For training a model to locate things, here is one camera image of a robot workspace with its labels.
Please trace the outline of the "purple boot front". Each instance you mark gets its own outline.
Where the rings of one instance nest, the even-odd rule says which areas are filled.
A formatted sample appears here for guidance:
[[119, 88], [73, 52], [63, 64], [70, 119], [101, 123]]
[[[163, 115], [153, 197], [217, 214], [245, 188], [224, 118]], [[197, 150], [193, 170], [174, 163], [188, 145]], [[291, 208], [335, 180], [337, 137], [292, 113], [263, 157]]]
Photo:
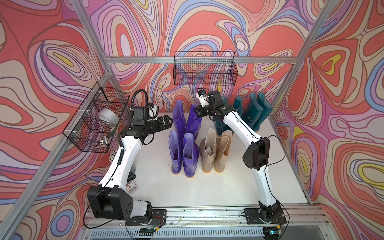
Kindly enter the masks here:
[[178, 175], [183, 166], [183, 140], [179, 138], [176, 130], [171, 130], [170, 132], [169, 150], [172, 159], [172, 173]]

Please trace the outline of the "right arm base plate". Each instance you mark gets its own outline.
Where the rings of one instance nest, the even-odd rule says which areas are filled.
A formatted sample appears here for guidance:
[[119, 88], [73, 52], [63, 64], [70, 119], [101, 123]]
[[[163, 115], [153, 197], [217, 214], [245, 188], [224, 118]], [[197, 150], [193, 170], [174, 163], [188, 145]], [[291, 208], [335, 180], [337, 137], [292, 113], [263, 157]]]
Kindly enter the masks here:
[[286, 215], [281, 208], [267, 211], [260, 208], [246, 208], [241, 212], [248, 225], [284, 225], [287, 223]]

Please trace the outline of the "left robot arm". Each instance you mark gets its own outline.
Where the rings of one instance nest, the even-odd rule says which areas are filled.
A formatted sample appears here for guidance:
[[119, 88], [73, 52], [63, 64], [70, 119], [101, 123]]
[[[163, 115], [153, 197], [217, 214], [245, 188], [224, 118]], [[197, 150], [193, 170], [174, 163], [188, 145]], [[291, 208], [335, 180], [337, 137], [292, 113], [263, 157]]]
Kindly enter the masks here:
[[90, 187], [87, 198], [96, 218], [149, 223], [153, 218], [148, 201], [134, 200], [128, 190], [129, 173], [146, 137], [172, 127], [168, 115], [145, 122], [143, 126], [130, 123], [120, 132], [119, 149], [106, 175], [98, 186]]

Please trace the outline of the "beige boot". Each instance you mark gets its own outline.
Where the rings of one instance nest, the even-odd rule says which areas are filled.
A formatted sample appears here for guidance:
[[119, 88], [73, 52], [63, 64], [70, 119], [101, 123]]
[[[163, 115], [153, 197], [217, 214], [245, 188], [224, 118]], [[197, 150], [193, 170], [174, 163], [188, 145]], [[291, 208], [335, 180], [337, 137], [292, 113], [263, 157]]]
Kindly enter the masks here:
[[217, 137], [217, 154], [215, 158], [215, 170], [218, 173], [222, 173], [225, 170], [226, 161], [231, 154], [232, 146], [231, 130], [226, 130], [220, 137]]
[[216, 130], [209, 128], [206, 137], [200, 143], [199, 150], [204, 173], [209, 173], [214, 165], [217, 151], [216, 136]]

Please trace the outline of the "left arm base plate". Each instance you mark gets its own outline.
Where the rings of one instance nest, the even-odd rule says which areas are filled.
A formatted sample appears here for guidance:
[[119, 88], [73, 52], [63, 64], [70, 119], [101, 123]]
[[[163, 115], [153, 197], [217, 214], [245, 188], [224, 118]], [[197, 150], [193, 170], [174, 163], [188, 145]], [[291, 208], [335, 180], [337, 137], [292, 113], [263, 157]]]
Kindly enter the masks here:
[[132, 217], [125, 221], [126, 226], [161, 227], [166, 224], [167, 210], [154, 209], [143, 217]]

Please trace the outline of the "purple boot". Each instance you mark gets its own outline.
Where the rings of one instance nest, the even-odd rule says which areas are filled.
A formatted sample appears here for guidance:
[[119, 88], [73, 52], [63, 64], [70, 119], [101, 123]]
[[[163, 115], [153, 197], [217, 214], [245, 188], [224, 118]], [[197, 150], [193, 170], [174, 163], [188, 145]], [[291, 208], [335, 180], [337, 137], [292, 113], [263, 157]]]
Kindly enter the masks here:
[[183, 166], [183, 140], [179, 138], [176, 130], [171, 130], [170, 132], [169, 150], [172, 159], [172, 173], [178, 175]]
[[183, 140], [183, 167], [185, 175], [188, 178], [192, 178], [195, 175], [198, 159], [199, 159], [199, 147], [195, 143], [194, 135], [186, 133]]
[[194, 136], [194, 140], [196, 140], [199, 135], [202, 122], [202, 118], [199, 118], [198, 115], [194, 112], [194, 109], [196, 107], [197, 105], [195, 104], [191, 105], [189, 117], [186, 124], [186, 133], [192, 134]]
[[184, 115], [183, 101], [177, 100], [173, 109], [174, 125], [179, 139], [183, 139], [186, 133], [186, 119]]

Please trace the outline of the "teal boot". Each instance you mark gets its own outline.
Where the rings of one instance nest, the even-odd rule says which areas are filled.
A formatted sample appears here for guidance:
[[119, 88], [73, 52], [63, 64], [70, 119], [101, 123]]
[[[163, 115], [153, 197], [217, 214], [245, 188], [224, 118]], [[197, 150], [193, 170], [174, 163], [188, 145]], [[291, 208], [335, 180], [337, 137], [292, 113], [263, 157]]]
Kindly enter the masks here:
[[236, 110], [239, 116], [243, 114], [243, 98], [242, 97], [237, 96], [235, 98], [233, 108]]
[[262, 107], [257, 103], [257, 95], [255, 93], [250, 94], [250, 101], [247, 108], [244, 110], [241, 118], [250, 127], [253, 128], [255, 122], [260, 116]]
[[215, 123], [215, 128], [216, 128], [216, 132], [217, 132], [217, 135], [218, 136], [221, 136], [223, 132], [227, 131], [227, 130], [230, 130], [232, 131], [232, 129], [227, 126], [223, 121], [221, 121], [220, 119], [215, 119], [214, 121]]
[[271, 103], [268, 101], [266, 95], [263, 92], [259, 92], [257, 94], [257, 103], [260, 107], [262, 107], [262, 110], [260, 111], [260, 116], [255, 122], [253, 126], [253, 130], [255, 132], [258, 132], [261, 128], [261, 124], [267, 119], [268, 115], [271, 113], [273, 107]]

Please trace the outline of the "beige boot front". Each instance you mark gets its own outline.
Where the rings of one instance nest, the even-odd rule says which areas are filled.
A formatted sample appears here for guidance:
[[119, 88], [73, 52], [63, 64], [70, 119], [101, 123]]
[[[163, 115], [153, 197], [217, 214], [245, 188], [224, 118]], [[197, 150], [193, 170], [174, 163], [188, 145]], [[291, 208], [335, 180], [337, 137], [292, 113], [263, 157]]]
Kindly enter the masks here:
[[220, 137], [217, 137], [217, 154], [215, 158], [215, 170], [218, 173], [222, 173], [225, 170], [226, 161], [231, 154], [232, 146], [231, 130], [226, 130]]

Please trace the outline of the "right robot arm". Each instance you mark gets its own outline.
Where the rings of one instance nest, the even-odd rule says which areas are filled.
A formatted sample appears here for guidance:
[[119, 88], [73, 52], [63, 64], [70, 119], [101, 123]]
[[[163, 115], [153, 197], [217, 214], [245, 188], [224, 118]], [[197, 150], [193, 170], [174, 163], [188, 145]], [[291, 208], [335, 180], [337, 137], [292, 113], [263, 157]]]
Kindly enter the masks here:
[[270, 178], [267, 169], [270, 140], [267, 137], [260, 137], [249, 127], [230, 105], [222, 101], [208, 103], [201, 100], [194, 112], [198, 117], [216, 117], [222, 119], [240, 138], [247, 148], [243, 154], [244, 164], [252, 170], [257, 189], [259, 191], [260, 215], [265, 222], [269, 222], [282, 210], [280, 202], [274, 196], [273, 189], [269, 184]]

